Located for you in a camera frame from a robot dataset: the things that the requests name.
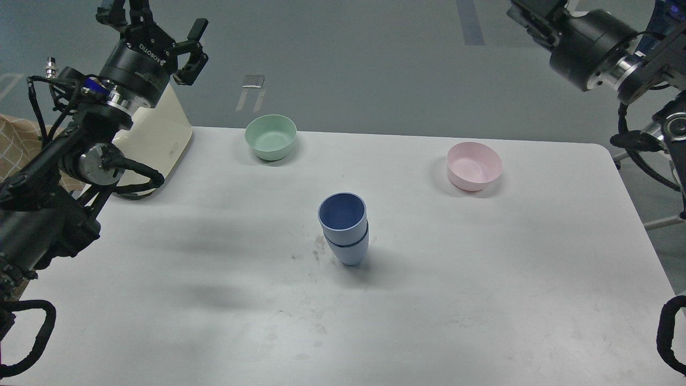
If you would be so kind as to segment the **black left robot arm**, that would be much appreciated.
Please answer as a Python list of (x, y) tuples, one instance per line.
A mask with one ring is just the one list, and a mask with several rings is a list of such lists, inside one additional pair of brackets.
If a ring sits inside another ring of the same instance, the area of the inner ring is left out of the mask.
[(46, 300), (22, 300), (27, 284), (54, 257), (75, 257), (100, 237), (96, 217), (111, 195), (161, 187), (160, 171), (129, 159), (113, 143), (133, 126), (140, 108), (155, 108), (170, 80), (195, 83), (208, 62), (201, 37), (207, 19), (197, 19), (184, 41), (175, 41), (155, 21), (147, 1), (103, 1), (96, 20), (120, 39), (98, 74), (56, 68), (29, 76), (29, 101), (41, 141), (39, 154), (2, 181), (2, 337), (16, 315), (41, 310), (44, 322), (24, 359), (2, 364), (2, 378), (34, 366), (56, 323)]

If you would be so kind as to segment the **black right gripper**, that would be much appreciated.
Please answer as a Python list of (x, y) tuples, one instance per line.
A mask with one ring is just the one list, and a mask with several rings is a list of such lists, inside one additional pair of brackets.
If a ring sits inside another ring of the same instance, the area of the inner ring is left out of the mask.
[(512, 1), (507, 15), (550, 53), (551, 68), (581, 91), (603, 81), (637, 36), (605, 10), (574, 16), (567, 1)]

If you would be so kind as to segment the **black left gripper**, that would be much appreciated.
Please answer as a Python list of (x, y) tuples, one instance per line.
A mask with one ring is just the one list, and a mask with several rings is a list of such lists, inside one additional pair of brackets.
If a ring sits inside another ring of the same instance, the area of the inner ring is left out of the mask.
[(120, 34), (100, 72), (112, 107), (155, 108), (170, 80), (193, 85), (208, 63), (200, 42), (207, 19), (196, 19), (177, 42), (154, 21), (148, 1), (103, 1), (100, 24)]

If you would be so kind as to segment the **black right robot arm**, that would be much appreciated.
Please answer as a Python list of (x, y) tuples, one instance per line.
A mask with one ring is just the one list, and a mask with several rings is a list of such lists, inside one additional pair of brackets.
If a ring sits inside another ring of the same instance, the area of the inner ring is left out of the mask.
[[(684, 194), (684, 1), (656, 1), (639, 32), (604, 10), (581, 16), (569, 1), (512, 1), (508, 17), (550, 53), (556, 73), (582, 91), (612, 87), (620, 101), (611, 144), (654, 180)], [(645, 130), (628, 130), (627, 108), (647, 91), (675, 88)]]

